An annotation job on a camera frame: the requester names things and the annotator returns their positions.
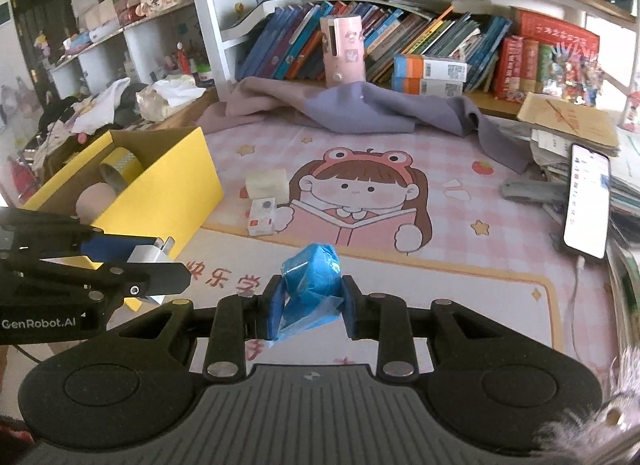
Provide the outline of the blue plastic bag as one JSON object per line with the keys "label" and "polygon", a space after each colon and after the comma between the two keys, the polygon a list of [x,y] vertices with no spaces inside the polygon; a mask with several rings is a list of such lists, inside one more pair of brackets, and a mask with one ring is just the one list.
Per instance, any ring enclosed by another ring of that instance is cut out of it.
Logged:
{"label": "blue plastic bag", "polygon": [[281,265],[285,304],[277,338],[283,343],[323,324],[333,322],[344,303],[341,265],[332,245],[310,244]]}

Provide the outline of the small white staple box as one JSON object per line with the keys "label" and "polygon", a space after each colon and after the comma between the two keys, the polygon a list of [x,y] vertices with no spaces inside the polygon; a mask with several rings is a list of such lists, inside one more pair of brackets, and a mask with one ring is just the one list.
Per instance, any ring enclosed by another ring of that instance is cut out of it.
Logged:
{"label": "small white staple box", "polygon": [[247,220],[247,233],[250,237],[262,237],[274,232],[277,202],[275,198],[252,201]]}

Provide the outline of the white crumpled bag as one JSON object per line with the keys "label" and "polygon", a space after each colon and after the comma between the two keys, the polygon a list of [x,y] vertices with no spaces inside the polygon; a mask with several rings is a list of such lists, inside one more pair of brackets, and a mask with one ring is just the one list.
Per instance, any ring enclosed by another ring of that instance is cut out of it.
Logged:
{"label": "white crumpled bag", "polygon": [[171,75],[137,92],[136,100],[145,121],[160,123],[204,94],[205,89],[195,84],[191,75]]}

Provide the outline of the pink cartoon desk mat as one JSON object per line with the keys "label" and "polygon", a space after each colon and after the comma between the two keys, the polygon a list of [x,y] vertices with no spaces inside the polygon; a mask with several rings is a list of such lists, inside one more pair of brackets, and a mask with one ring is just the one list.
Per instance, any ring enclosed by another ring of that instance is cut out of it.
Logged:
{"label": "pink cartoon desk mat", "polygon": [[[260,293],[302,247],[330,244],[364,292],[412,306],[446,297],[608,373],[616,349],[605,270],[575,274],[560,226],[500,196],[509,170],[475,138],[431,128],[337,135],[270,120],[205,140],[224,198],[177,258],[198,306]],[[277,205],[271,235],[250,237],[245,178],[275,168],[288,173],[290,202]]]}

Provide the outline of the orange white box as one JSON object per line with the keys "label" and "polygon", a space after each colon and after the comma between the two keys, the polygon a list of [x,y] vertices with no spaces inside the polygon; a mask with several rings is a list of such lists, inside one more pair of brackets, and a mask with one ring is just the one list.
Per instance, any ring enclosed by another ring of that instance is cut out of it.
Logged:
{"label": "orange white box", "polygon": [[436,96],[442,98],[460,97],[463,83],[460,81],[430,80],[429,78],[393,77],[392,89],[408,95]]}
{"label": "orange white box", "polygon": [[460,60],[450,58],[397,55],[394,57],[394,76],[464,83],[468,76],[468,65]]}

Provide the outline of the grey stapler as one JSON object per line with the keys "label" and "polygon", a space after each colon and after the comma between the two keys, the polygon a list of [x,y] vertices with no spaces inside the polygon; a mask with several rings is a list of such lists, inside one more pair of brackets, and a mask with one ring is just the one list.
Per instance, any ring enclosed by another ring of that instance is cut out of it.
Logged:
{"label": "grey stapler", "polygon": [[500,196],[512,202],[562,205],[566,188],[562,184],[537,180],[508,179],[499,187]]}

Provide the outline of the yellow tape roll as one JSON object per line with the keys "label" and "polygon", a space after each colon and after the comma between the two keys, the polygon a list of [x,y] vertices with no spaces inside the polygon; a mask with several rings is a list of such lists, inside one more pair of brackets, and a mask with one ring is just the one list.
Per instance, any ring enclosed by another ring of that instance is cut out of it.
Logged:
{"label": "yellow tape roll", "polygon": [[134,153],[117,147],[99,164],[104,182],[116,194],[124,192],[144,172],[144,168]]}

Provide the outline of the orange white box upper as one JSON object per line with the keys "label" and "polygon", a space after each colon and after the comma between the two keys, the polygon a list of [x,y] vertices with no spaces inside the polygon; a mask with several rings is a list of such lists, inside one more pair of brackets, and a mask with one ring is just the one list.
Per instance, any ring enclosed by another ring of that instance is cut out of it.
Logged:
{"label": "orange white box upper", "polygon": [[394,57],[394,76],[464,83],[468,76],[468,65],[460,60],[450,58],[397,55]]}

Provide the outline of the white charger plug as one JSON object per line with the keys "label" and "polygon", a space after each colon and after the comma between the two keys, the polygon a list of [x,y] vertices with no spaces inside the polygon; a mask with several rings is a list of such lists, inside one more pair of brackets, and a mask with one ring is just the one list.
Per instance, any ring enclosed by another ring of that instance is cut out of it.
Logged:
{"label": "white charger plug", "polygon": [[[174,239],[168,237],[166,241],[156,239],[152,244],[137,245],[128,257],[128,263],[173,263],[169,252],[174,246]],[[160,306],[165,300],[165,295],[151,295],[142,297],[138,292],[132,292],[131,298],[126,298],[125,303],[133,311],[138,311],[142,303],[152,303]]]}

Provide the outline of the purple grey cloth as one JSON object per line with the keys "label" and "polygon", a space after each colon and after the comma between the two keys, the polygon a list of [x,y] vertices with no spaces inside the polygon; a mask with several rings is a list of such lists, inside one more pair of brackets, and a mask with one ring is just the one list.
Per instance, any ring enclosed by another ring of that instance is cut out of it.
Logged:
{"label": "purple grey cloth", "polygon": [[461,138],[475,134],[487,156],[515,173],[533,163],[529,148],[501,133],[469,98],[408,95],[367,82],[321,88],[247,77],[227,100],[206,108],[196,125],[211,134],[266,118],[341,135],[412,134],[428,126]]}

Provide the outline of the smartphone with lit screen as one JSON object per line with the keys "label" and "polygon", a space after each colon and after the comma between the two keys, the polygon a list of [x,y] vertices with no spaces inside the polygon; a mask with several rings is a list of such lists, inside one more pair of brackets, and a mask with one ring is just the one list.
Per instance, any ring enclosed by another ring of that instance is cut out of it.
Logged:
{"label": "smartphone with lit screen", "polygon": [[610,160],[581,144],[572,144],[563,245],[585,259],[602,260],[608,242],[610,208]]}

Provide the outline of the beige eraser block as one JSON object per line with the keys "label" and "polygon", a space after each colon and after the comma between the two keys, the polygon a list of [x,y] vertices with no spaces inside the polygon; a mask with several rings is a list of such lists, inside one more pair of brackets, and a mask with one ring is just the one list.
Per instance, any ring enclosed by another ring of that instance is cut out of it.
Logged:
{"label": "beige eraser block", "polygon": [[277,205],[290,202],[290,183],[284,168],[249,173],[245,178],[245,189],[251,200],[275,199]]}

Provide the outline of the yellow cardboard box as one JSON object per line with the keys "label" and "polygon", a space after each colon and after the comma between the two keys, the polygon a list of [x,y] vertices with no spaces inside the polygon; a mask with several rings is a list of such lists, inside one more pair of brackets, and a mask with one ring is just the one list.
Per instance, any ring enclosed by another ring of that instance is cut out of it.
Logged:
{"label": "yellow cardboard box", "polygon": [[176,260],[224,190],[200,127],[158,130],[110,130],[77,154],[23,206],[25,210],[72,216],[82,192],[104,180],[101,167],[114,168],[134,155],[140,172],[123,168],[126,187],[93,220],[110,234],[171,237],[169,257]]}

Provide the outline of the pink cylindrical holder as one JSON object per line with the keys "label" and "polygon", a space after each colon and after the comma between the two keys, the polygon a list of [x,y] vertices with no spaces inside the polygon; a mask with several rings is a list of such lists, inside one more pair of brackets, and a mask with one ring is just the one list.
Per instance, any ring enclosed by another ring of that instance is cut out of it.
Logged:
{"label": "pink cylindrical holder", "polygon": [[364,46],[361,17],[327,16],[320,19],[326,86],[364,82]]}

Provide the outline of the red dictionary book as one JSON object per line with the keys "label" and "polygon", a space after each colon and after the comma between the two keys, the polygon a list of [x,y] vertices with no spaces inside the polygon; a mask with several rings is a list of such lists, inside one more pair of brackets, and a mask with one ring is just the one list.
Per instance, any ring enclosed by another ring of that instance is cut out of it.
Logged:
{"label": "red dictionary book", "polygon": [[514,100],[520,90],[524,38],[506,37],[502,42],[494,79],[494,95],[500,100]]}

